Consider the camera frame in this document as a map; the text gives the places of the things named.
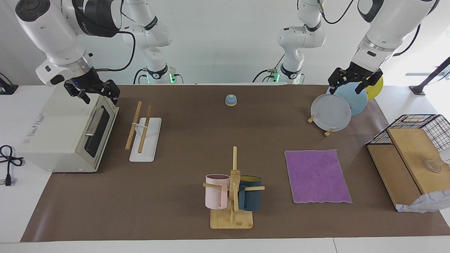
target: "white plate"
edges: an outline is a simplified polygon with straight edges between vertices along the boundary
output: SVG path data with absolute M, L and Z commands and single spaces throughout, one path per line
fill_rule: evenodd
M 323 94 L 312 102 L 311 116 L 318 127 L 325 131 L 336 132 L 350 123 L 351 109 L 340 96 Z

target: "white table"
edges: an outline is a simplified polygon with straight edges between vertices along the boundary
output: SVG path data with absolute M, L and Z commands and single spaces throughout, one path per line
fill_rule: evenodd
M 52 88 L 21 86 L 13 96 L 0 96 L 0 145 L 17 147 L 49 98 Z M 407 87 L 387 86 L 377 97 L 387 120 L 404 113 L 436 113 L 426 97 Z M 6 174 L 0 165 L 0 178 Z M 234 239 L 177 241 L 78 241 L 17 243 L 30 220 L 50 174 L 26 163 L 14 167 L 12 187 L 0 186 L 0 252 L 229 252 L 230 247 L 254 252 L 448 252 L 450 236 L 388 238 Z M 450 210 L 442 214 L 450 223 Z

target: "white toaster oven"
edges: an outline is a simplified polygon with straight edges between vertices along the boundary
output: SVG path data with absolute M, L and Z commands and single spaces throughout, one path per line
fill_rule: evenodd
M 19 156 L 50 172 L 95 172 L 119 110 L 110 99 L 89 94 L 90 103 L 53 91 L 27 136 Z

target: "white paper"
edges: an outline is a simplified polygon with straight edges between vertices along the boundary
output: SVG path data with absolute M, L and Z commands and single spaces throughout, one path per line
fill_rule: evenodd
M 435 212 L 450 208 L 450 190 L 433 191 L 420 196 L 411 205 L 396 205 L 398 212 Z

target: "wire basket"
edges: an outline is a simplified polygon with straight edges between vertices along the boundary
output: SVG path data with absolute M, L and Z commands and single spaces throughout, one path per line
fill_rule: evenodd
M 393 144 L 387 130 L 394 128 L 422 128 L 438 152 L 450 147 L 450 123 L 440 114 L 403 114 L 367 145 Z

